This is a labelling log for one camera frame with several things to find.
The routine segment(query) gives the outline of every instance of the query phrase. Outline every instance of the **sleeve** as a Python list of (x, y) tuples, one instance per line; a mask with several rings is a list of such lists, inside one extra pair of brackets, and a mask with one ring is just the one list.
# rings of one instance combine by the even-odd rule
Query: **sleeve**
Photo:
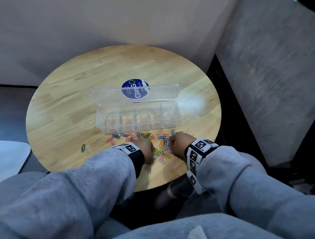
[(135, 184), (130, 158), (107, 149), (81, 168), (53, 172), (38, 181), (0, 213), (0, 233), (10, 238), (92, 238)]
[(315, 238), (315, 197), (250, 167), (233, 147), (220, 146), (200, 164), (197, 179), (221, 210), (284, 238)]

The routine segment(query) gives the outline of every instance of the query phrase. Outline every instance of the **round wooden table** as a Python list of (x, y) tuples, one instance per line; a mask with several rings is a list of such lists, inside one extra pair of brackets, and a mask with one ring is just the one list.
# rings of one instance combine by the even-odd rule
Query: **round wooden table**
[[(120, 45), (94, 50), (77, 56), (54, 70), (38, 87), (26, 116), (29, 144), (50, 171), (80, 167), (87, 159), (112, 145), (111, 138), (95, 126), (99, 108), (90, 89), (121, 87), (129, 79), (142, 79), (149, 85), (180, 84), (175, 101), (181, 119), (175, 131), (184, 131), (196, 138), (215, 140), (221, 123), (219, 96), (210, 79), (189, 60), (167, 50), (150, 46)], [(172, 128), (151, 130), (171, 134)], [(125, 137), (114, 139), (124, 143)], [(152, 141), (156, 148), (160, 140)], [(85, 144), (90, 154), (81, 152)], [(187, 165), (174, 155), (156, 160), (151, 173), (143, 167), (135, 191), (166, 184), (187, 172)], [(175, 159), (175, 168), (171, 164)]]

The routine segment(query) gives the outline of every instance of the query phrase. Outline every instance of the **round sticker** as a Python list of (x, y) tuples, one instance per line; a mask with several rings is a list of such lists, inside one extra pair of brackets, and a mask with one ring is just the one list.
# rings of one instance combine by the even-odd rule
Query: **round sticker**
[[(143, 86), (143, 88), (132, 89), (133, 87), (138, 87), (138, 86)], [(130, 99), (141, 99), (148, 94), (150, 90), (148, 86), (149, 84), (144, 80), (130, 79), (130, 80), (125, 81), (121, 86), (122, 88), (127, 87), (129, 89), (121, 90), (121, 92)]]

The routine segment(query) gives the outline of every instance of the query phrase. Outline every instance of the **clear plastic box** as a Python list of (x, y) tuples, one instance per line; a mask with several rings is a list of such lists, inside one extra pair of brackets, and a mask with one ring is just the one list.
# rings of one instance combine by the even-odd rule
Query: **clear plastic box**
[[(128, 98), (123, 92), (148, 92), (143, 98)], [(175, 127), (181, 117), (175, 99), (180, 85), (102, 88), (91, 90), (97, 111), (96, 126), (106, 135)]]

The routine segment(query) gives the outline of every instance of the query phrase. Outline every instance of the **open plastic lid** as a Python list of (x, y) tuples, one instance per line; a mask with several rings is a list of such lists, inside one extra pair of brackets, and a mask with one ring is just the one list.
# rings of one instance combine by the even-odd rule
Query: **open plastic lid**
[(177, 98), (180, 85), (153, 85), (91, 90), (93, 101), (101, 106), (139, 102), (162, 102)]

